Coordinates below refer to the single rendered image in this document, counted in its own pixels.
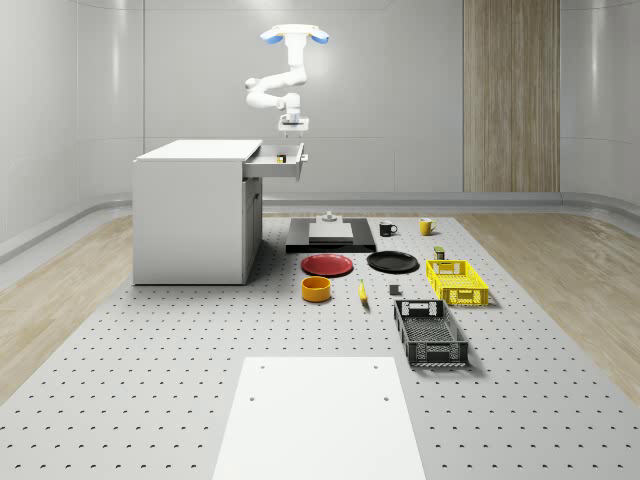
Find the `yellow basket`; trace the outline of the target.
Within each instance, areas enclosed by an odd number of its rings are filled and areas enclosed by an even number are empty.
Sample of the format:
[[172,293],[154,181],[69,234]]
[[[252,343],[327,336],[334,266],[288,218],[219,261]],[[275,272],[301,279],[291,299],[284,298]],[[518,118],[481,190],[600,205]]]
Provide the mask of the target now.
[[449,305],[488,304],[488,286],[466,260],[428,260],[426,276],[437,298]]

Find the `white cabinet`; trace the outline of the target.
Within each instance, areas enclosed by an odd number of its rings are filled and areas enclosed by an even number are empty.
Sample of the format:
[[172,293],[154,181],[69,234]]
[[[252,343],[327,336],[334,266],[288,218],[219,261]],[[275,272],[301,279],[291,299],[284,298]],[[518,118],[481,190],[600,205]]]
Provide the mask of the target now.
[[258,140],[176,140],[133,163],[133,281],[243,284],[243,166]]

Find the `black plate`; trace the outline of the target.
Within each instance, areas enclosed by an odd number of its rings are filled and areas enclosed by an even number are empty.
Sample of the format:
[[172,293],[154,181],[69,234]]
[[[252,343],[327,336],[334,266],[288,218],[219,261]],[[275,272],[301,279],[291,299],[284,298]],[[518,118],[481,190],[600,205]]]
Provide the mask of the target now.
[[367,257],[368,265],[380,272],[402,274],[411,273],[419,268],[417,259],[399,251],[378,251]]

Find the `yellow bowl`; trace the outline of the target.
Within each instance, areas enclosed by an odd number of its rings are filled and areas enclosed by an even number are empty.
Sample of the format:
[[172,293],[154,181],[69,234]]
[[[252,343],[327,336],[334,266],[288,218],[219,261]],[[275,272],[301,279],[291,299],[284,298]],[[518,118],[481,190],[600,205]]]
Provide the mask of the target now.
[[311,276],[301,282],[302,298],[309,302],[320,303],[331,297],[331,281],[326,277]]

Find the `red plate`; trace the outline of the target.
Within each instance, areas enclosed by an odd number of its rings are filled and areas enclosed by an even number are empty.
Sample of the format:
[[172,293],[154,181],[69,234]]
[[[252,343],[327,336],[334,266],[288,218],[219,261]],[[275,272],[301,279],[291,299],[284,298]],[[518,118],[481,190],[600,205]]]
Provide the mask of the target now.
[[313,276],[337,277],[350,273],[353,262],[344,255],[324,253],[304,258],[301,268]]

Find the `white drawer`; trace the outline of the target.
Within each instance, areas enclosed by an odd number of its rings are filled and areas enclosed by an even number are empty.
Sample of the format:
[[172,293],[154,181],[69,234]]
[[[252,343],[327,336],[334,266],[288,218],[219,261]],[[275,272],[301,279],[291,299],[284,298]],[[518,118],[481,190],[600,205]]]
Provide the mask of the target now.
[[[284,154],[285,163],[278,163],[277,156]],[[308,159],[304,144],[260,145],[249,159],[244,162],[243,176],[255,177],[293,177],[299,180],[301,170]]]

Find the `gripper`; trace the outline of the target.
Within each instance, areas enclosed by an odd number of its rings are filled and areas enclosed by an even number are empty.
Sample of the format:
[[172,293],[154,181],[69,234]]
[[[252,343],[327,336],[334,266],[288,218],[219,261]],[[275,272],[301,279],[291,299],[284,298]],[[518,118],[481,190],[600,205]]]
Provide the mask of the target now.
[[301,137],[309,129],[309,118],[294,114],[283,114],[278,122],[278,130],[286,137]]

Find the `black stove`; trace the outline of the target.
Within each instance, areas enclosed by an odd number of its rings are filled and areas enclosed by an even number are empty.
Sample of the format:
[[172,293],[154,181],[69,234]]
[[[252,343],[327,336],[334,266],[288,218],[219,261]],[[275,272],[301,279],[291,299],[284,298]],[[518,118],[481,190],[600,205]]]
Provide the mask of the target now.
[[364,218],[344,218],[327,212],[311,218],[292,218],[287,253],[371,253],[376,251]]

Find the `dark grey basket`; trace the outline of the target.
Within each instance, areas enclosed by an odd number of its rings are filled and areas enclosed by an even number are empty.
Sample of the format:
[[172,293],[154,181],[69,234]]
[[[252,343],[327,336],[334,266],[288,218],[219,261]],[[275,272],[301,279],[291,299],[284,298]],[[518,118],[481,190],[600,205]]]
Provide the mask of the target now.
[[468,363],[468,339],[443,300],[396,300],[394,316],[411,364]]

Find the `drone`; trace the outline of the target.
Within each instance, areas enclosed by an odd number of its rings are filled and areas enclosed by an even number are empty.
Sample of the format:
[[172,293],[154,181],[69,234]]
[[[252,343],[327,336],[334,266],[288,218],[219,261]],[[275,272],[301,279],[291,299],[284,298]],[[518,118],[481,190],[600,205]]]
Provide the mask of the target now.
[[316,25],[309,24],[276,25],[263,32],[260,38],[268,44],[274,44],[292,35],[311,37],[315,42],[320,44],[326,44],[329,41],[329,34],[327,32],[321,30]]

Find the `white board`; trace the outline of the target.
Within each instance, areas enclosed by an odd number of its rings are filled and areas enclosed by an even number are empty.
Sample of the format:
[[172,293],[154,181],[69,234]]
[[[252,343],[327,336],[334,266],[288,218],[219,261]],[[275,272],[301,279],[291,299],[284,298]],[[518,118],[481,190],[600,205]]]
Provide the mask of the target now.
[[248,357],[213,480],[425,480],[391,357]]

